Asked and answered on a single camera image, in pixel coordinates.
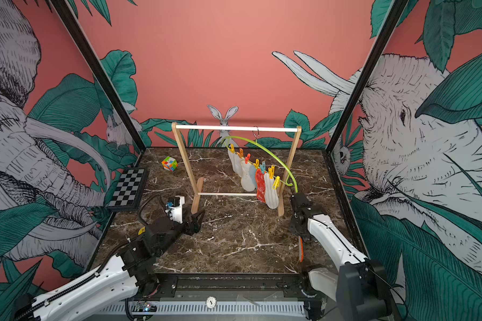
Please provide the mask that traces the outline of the wooden hanger rack frame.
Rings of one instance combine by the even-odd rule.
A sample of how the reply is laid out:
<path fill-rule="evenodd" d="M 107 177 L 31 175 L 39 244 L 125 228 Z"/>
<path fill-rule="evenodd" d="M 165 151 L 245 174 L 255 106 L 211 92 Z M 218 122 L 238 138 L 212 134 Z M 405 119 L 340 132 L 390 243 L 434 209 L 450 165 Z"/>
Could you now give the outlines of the wooden hanger rack frame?
<path fill-rule="evenodd" d="M 296 154 L 297 146 L 301 138 L 302 127 L 225 127 L 226 130 L 234 131 L 256 131 L 256 132 L 286 132 L 293 133 L 293 142 L 291 143 L 291 148 L 289 151 L 289 156 L 286 162 L 283 162 L 268 148 L 262 146 L 261 139 L 258 135 L 255 136 L 254 140 L 250 140 L 241 136 L 230 136 L 227 135 L 220 139 L 220 144 L 227 148 L 228 156 L 232 164 L 233 171 L 240 177 L 240 182 L 243 193 L 227 193 L 227 192 L 204 192 L 204 182 L 205 179 L 200 177 L 195 178 L 194 173 L 191 168 L 190 160 L 187 155 L 186 147 L 181 136 L 181 130 L 208 130 L 216 131 L 220 130 L 220 126 L 206 126 L 206 125 L 185 125 L 174 122 L 171 124 L 171 130 L 175 136 L 175 140 L 178 144 L 179 152 L 182 157 L 183 164 L 185 166 L 188 178 L 194 192 L 194 200 L 191 205 L 191 212 L 197 214 L 199 210 L 199 202 L 202 196 L 226 196 L 226 197 L 255 197 L 259 201 L 266 203 L 270 209 L 277 210 L 279 217 L 282 217 L 285 213 L 283 191 L 285 187 L 293 187 L 295 191 L 298 191 L 298 184 L 296 178 L 291 172 L 291 166 L 293 164 L 293 159 Z M 253 144 L 260 150 L 266 152 L 267 155 L 271 156 L 280 166 L 285 170 L 283 177 L 280 177 L 274 173 L 274 167 L 265 167 L 258 160 L 252 162 L 250 160 L 249 154 L 244 154 L 243 150 L 237 151 L 233 144 L 226 144 L 229 140 L 238 139 L 243 140 L 246 143 Z"/>

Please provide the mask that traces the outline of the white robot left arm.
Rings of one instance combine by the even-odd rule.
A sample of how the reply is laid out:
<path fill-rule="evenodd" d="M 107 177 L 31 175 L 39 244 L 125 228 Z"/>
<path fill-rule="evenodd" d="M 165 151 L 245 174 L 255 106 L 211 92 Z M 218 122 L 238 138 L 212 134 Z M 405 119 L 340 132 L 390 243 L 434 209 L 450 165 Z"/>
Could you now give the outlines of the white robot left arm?
<path fill-rule="evenodd" d="M 114 248 L 99 267 L 46 294 L 20 296 L 10 320 L 84 320 L 120 300 L 154 295 L 160 286 L 153 265 L 181 235 L 198 233 L 204 214 L 185 207 L 181 223 L 168 216 L 157 219 Z"/>

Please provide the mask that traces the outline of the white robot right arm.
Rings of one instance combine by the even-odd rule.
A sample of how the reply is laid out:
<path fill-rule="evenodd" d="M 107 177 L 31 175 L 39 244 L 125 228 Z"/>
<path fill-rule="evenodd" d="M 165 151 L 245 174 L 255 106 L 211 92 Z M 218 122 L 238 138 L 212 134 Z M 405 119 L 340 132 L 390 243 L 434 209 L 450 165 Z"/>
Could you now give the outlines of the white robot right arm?
<path fill-rule="evenodd" d="M 290 231 L 298 237 L 299 261 L 305 257 L 305 240 L 316 239 L 337 272 L 324 267 L 309 270 L 306 284 L 334 300 L 344 320 L 376 320 L 392 314 L 392 286 L 384 266 L 369 259 L 338 230 L 320 205 L 303 193 L 290 197 L 293 216 Z"/>

